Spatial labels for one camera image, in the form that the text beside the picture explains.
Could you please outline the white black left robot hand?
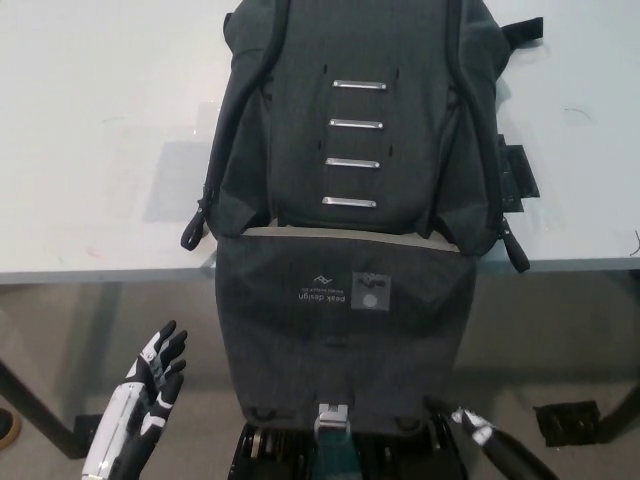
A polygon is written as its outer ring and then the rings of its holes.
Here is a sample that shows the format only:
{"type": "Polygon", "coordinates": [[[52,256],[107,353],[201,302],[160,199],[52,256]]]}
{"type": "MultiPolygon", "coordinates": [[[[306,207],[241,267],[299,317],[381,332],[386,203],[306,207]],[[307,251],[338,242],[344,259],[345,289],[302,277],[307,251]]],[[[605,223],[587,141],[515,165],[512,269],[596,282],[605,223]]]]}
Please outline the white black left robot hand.
{"type": "Polygon", "coordinates": [[[138,479],[158,444],[184,382],[187,332],[169,321],[115,388],[82,469],[84,479],[138,479]]]}

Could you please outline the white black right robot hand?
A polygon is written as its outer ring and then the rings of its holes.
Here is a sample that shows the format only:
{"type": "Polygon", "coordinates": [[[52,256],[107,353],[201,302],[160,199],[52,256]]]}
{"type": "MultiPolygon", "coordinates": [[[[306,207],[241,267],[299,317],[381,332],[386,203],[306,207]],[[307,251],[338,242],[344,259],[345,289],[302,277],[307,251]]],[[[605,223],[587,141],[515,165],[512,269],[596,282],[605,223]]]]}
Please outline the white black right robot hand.
{"type": "Polygon", "coordinates": [[[554,479],[559,477],[522,442],[473,410],[427,397],[426,407],[460,426],[506,479],[554,479]]]}

